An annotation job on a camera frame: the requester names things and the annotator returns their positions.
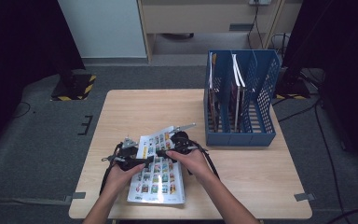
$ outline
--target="gray carpet floor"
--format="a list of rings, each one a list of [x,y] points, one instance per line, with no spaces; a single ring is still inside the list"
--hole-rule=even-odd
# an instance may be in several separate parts
[[[24,90],[23,103],[0,136],[0,198],[62,200],[71,195],[76,190],[108,91],[200,89],[205,79],[205,66],[90,66],[88,71],[97,78],[84,101],[50,101],[58,76],[44,78]],[[312,106],[318,97],[312,95],[310,99],[290,99],[276,104],[278,119]],[[317,110],[335,165],[343,207],[345,211],[358,209],[358,155],[341,149],[326,112],[319,106]],[[78,135],[84,132],[81,124],[88,122],[86,116],[93,116],[89,131]],[[303,187],[316,200],[310,202],[311,219],[264,221],[266,224],[327,223],[341,211],[331,162],[314,110],[282,121],[281,127]],[[81,223],[69,218],[68,210],[67,205],[0,204],[0,223]],[[349,221],[358,223],[358,214],[350,216]]]

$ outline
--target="finger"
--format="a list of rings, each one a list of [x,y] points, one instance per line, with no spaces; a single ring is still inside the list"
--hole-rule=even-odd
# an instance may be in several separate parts
[[[184,158],[184,155],[175,151],[167,151],[165,154],[167,154],[167,156],[171,157],[171,159],[174,159],[176,161],[182,161],[182,159]]]
[[[130,173],[131,176],[138,174],[145,168],[145,164],[139,164],[137,166],[132,167],[127,173]]]

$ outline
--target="open book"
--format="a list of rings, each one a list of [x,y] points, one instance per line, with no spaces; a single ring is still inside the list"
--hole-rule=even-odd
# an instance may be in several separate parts
[[[134,203],[184,203],[182,169],[179,161],[172,162],[156,156],[156,151],[173,148],[171,136],[174,127],[168,127],[148,136],[141,136],[136,158],[155,156],[148,168],[132,177],[128,202]]]

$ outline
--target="black and yellow hazard tape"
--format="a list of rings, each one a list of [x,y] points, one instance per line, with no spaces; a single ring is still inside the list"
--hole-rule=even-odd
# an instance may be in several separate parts
[[[297,99],[304,100],[310,98],[308,95],[302,94],[275,94],[276,99]]]
[[[83,87],[83,89],[81,90],[81,94],[75,95],[75,96],[71,96],[71,95],[59,95],[59,96],[51,96],[51,100],[52,101],[72,101],[72,100],[85,100],[88,96],[89,93],[92,89],[92,86],[94,85],[94,81],[95,81],[96,76],[91,75],[89,76],[89,80],[87,82],[87,84]]]

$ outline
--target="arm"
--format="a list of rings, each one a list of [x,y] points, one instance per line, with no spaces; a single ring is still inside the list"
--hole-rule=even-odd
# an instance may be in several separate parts
[[[92,206],[83,223],[105,223],[118,194],[124,189],[132,176],[141,172],[144,167],[144,164],[140,164],[129,171],[122,171],[118,165],[115,165],[106,179],[103,192]]]
[[[181,162],[197,178],[227,224],[260,223],[213,174],[199,150],[187,155],[167,151],[167,155]]]

